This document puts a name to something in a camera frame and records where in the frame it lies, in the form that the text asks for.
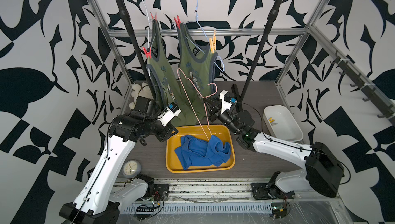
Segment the blue tank top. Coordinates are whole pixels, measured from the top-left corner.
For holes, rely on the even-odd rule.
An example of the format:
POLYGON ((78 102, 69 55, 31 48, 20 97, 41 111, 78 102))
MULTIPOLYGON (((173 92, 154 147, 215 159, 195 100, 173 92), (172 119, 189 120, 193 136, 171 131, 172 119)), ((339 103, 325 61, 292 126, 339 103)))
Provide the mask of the blue tank top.
POLYGON ((192 135, 182 136, 181 146, 175 149, 183 170, 191 166, 219 167, 230 159, 231 152, 230 143, 223 143, 215 135, 212 135, 209 141, 192 135))

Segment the green tank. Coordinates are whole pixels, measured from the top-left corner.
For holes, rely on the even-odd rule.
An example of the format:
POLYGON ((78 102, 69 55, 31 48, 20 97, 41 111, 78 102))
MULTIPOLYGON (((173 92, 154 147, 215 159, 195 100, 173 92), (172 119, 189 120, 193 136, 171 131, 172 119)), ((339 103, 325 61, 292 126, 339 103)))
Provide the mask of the green tank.
POLYGON ((151 56, 148 57, 147 69, 155 91, 156 101, 162 106, 176 103, 178 106, 185 104, 164 48, 158 21, 152 21, 152 38, 150 43, 151 56))
POLYGON ((181 23, 177 32, 180 63, 176 75, 180 76, 180 91, 185 101, 179 125, 189 126, 205 117, 202 96, 211 95, 216 90, 213 82, 218 53, 212 53, 209 44, 199 45, 185 23, 181 23))

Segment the yellow clothespin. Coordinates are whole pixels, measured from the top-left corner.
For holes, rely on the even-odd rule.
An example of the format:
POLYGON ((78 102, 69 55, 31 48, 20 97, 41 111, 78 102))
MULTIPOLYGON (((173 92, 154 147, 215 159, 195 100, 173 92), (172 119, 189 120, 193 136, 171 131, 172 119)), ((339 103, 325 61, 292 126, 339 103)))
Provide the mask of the yellow clothespin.
POLYGON ((270 118, 268 119, 268 121, 269 121, 269 123, 270 123, 271 125, 276 125, 276 122, 275 122, 275 120, 274 120, 272 117, 270 117, 270 118))

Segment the tan clothespin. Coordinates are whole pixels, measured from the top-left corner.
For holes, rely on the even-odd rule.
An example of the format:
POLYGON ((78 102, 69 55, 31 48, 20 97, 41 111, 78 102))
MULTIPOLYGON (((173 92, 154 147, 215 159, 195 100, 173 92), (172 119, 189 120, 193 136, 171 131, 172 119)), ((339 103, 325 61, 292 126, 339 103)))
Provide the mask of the tan clothespin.
POLYGON ((213 36, 209 38, 209 45, 210 45, 210 50, 212 53, 214 53, 216 51, 216 47, 217 47, 217 31, 214 30, 213 31, 213 36))

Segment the blue wire hanger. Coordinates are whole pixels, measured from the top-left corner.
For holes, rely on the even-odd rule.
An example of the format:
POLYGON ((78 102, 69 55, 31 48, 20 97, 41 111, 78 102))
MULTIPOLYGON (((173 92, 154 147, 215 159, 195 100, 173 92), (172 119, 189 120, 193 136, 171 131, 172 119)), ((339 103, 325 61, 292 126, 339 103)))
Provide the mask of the blue wire hanger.
MULTIPOLYGON (((195 6, 195 22, 198 24, 199 28, 202 30, 205 38, 207 39, 207 41, 209 42, 209 38, 204 30, 204 28, 202 27, 202 25, 199 22, 199 0, 196 0, 196 6, 195 6)), ((224 72, 225 71, 225 65, 223 62, 223 59, 218 55, 219 60, 220 60, 220 66, 215 62, 215 66, 220 70, 220 72, 224 72)))

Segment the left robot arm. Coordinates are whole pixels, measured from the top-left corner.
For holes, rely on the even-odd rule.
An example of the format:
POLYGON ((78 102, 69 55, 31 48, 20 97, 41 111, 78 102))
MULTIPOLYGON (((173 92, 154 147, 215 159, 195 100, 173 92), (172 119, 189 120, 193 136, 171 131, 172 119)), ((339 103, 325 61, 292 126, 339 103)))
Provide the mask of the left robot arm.
POLYGON ((153 135, 164 142, 178 133, 171 120, 181 113, 176 103, 162 111, 154 100, 139 96, 135 107, 113 119, 104 149, 91 177, 73 202, 65 203, 59 215, 71 224, 115 224, 120 213, 152 191, 154 180, 138 175, 131 184, 112 193, 124 162, 137 142, 153 135))

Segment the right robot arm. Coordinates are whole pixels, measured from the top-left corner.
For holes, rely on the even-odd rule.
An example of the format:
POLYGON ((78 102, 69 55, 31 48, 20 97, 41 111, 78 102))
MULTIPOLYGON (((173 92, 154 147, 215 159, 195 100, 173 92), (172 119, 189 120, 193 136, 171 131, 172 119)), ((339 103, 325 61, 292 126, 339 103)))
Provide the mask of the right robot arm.
POLYGON ((253 190, 256 200, 283 199, 303 190, 314 190, 329 198, 337 196, 344 166, 325 144, 297 144, 275 138, 255 129, 255 121, 247 110, 230 114, 226 101, 207 98, 204 103, 208 105, 209 120, 219 120, 245 150, 269 154, 299 166, 299 170, 275 172, 268 183, 253 190))

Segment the yellow plastic tray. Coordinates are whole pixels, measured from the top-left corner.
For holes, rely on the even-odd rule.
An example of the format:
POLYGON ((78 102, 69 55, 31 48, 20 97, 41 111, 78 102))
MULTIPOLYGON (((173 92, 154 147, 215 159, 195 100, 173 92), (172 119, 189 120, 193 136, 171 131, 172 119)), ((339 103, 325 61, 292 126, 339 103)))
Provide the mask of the yellow plastic tray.
POLYGON ((166 148, 166 167, 172 173, 200 173, 200 172, 213 172, 219 170, 231 169, 235 162, 234 146, 232 144, 232 138, 230 131, 223 125, 209 125, 208 127, 200 126, 184 126, 178 128, 179 133, 172 136, 167 141, 166 148), (228 142, 231 145, 231 156, 230 159, 216 167, 212 166, 191 166, 187 170, 183 170, 182 165, 175 153, 175 149, 181 146, 181 137, 186 135, 192 135, 198 139, 209 141, 212 135, 217 136, 223 143, 228 142))

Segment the white plush toy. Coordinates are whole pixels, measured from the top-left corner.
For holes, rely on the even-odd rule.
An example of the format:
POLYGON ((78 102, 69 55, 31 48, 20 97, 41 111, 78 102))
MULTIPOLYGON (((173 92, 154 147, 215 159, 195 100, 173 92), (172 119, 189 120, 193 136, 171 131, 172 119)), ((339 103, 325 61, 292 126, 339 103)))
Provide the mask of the white plush toy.
POLYGON ((131 97, 133 98, 133 100, 130 101, 130 103, 129 103, 130 109, 134 109, 136 102, 137 102, 137 98, 139 96, 149 98, 149 99, 154 99, 152 92, 150 90, 150 87, 148 86, 147 83, 133 84, 132 85, 132 92, 131 92, 131 97))

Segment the small round clock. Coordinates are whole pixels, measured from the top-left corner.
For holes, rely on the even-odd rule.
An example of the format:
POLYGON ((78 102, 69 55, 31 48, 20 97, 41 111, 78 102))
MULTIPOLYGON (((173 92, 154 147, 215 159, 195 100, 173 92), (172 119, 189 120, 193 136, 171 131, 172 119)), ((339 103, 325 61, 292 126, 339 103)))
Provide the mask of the small round clock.
POLYGON ((122 166, 122 174, 127 179, 132 179, 141 173, 142 166, 137 160, 129 160, 122 166))

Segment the white plastic bin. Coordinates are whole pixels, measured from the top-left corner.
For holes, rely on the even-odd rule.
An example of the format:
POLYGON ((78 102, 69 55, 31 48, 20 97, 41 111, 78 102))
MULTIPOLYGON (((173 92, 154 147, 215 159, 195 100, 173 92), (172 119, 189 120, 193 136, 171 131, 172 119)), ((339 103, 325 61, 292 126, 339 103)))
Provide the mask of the white plastic bin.
POLYGON ((273 137, 293 143, 302 142, 303 132, 287 107, 282 105, 267 106, 264 109, 263 118, 273 137), (269 123, 270 117, 275 120, 276 125, 269 123))

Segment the small circuit board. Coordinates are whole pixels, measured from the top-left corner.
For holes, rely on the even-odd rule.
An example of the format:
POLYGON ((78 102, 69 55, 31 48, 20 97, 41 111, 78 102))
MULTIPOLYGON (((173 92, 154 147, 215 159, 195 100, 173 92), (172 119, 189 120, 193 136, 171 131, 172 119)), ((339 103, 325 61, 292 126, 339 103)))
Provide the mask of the small circuit board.
POLYGON ((157 215, 162 210, 162 208, 163 206, 161 204, 152 206, 142 204, 135 209, 134 217, 139 221, 142 221, 157 215))
POLYGON ((290 205, 286 202, 271 202, 270 217, 274 219, 284 219, 290 214, 290 205))

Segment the small circuit board right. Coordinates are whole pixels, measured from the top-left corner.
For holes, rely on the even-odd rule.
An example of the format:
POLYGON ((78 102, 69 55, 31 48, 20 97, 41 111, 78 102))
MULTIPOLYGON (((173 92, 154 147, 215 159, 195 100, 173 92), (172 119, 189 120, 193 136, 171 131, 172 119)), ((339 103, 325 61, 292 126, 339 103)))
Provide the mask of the small circuit board right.
POLYGON ((290 205, 286 202, 271 202, 270 217, 274 219, 284 219, 290 214, 290 205))

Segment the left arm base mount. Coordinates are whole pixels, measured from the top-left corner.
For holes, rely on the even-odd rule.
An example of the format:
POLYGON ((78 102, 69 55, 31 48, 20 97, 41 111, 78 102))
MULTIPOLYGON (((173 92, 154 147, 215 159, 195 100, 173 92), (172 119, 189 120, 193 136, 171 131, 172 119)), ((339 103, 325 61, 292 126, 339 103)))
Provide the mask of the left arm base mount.
POLYGON ((155 183, 154 178, 143 174, 136 176, 136 179, 141 179, 148 184, 145 195, 138 200, 148 201, 149 198, 153 197, 154 201, 161 201, 169 196, 169 184, 155 183))

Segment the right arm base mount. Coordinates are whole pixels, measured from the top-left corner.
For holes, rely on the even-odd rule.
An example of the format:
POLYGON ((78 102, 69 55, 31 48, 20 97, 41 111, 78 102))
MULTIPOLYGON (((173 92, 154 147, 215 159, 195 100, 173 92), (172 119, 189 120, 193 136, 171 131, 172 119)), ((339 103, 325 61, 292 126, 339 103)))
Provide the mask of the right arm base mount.
POLYGON ((276 200, 284 199, 285 197, 293 198, 294 191, 283 192, 275 185, 275 180, 278 178, 280 171, 274 172, 268 183, 252 183, 252 195, 255 200, 276 200))

